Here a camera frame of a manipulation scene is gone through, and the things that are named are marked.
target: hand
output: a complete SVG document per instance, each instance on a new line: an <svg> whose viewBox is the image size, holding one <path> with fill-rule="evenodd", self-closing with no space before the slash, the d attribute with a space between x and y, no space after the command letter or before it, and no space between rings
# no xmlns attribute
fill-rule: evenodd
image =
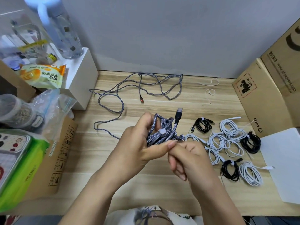
<svg viewBox="0 0 300 225"><path fill-rule="evenodd" d="M128 127L101 168L108 173L107 177L114 179L116 188L137 175L150 160L164 156L176 145L176 141L169 140L147 147L146 138L153 120L154 115L146 112L135 126ZM159 129L160 121L157 121L155 130Z"/></svg>
<svg viewBox="0 0 300 225"><path fill-rule="evenodd" d="M209 190L219 180L200 142L178 142L168 153L171 170L183 181L189 180L193 194Z"/></svg>

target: water bottle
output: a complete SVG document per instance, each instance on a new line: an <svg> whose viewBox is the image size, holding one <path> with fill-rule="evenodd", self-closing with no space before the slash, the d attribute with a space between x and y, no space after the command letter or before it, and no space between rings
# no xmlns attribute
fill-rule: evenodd
<svg viewBox="0 0 300 225"><path fill-rule="evenodd" d="M65 59L76 59L84 50L62 0L24 0L39 18L54 45Z"/></svg>

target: person's right hand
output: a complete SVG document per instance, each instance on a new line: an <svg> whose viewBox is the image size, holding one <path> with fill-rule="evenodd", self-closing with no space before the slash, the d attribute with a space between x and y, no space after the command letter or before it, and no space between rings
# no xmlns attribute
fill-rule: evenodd
<svg viewBox="0 0 300 225"><path fill-rule="evenodd" d="M219 178L200 142L178 142L168 153L171 170L183 181L189 180L193 194L208 191Z"/></svg>

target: light wood surface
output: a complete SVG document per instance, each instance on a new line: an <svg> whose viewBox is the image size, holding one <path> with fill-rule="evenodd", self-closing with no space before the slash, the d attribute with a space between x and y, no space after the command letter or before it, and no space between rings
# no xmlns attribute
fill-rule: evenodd
<svg viewBox="0 0 300 225"><path fill-rule="evenodd" d="M128 72L101 71L96 88L111 89L128 75ZM143 80L153 81L150 77L144 77ZM164 96L150 96L142 92L144 104L140 102L138 89L127 87L119 93L125 104L125 112L122 117L117 121L101 124L99 127L121 136L125 128L135 125L145 111L159 113L168 118L174 117L178 107L183 108L182 119L177 127L178 134L187 134L195 120L202 116L216 123L213 126L215 132L219 132L219 122L230 117L241 116L235 122L239 127L247 125L249 120L232 87L233 79L219 80L218 86L207 87L200 85L199 82L207 84L210 83L211 78L184 76L182 93L177 99L168 101ZM176 81L177 79L171 79L164 83L163 89L168 89ZM146 86L145 88L153 93L160 91L159 86ZM215 89L216 95L205 94L208 88ZM178 89L179 87L169 96L176 95ZM111 109L120 110L121 108L117 97L105 97L102 101ZM12 211L13 214L65 214L90 176L102 166L114 149L118 140L104 131L97 132L93 128L95 121L110 120L116 117L115 114L98 105L98 96L92 95L86 111L75 111L74 114L79 125L58 193L47 198L22 202ZM251 129L251 125L245 127L246 131ZM195 130L194 134L207 139L210 132L202 134ZM222 153L222 156L229 159L225 153ZM265 166L260 152L253 155L253 163L256 166ZM220 164L214 166L219 175L220 167ZM281 201L269 172L260 170L260 173L264 180L261 187L251 187L242 180L232 182L222 178L227 192L242 215L300 215L300 205ZM178 213L201 214L200 206L193 197L188 182L181 181L170 171L166 156L150 161L140 174L119 189L113 197L110 211L153 204Z"/></svg>

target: person's left hand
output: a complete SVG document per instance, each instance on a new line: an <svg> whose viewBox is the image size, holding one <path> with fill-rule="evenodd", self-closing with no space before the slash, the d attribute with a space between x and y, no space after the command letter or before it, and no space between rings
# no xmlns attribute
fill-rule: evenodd
<svg viewBox="0 0 300 225"><path fill-rule="evenodd" d="M147 147L148 132L153 124L154 115L146 112L135 126L128 127L122 134L118 144L111 152L102 168L113 177L118 187L121 187L153 159L165 155L176 145L176 141L169 140L159 145ZM157 120L155 130L160 129Z"/></svg>

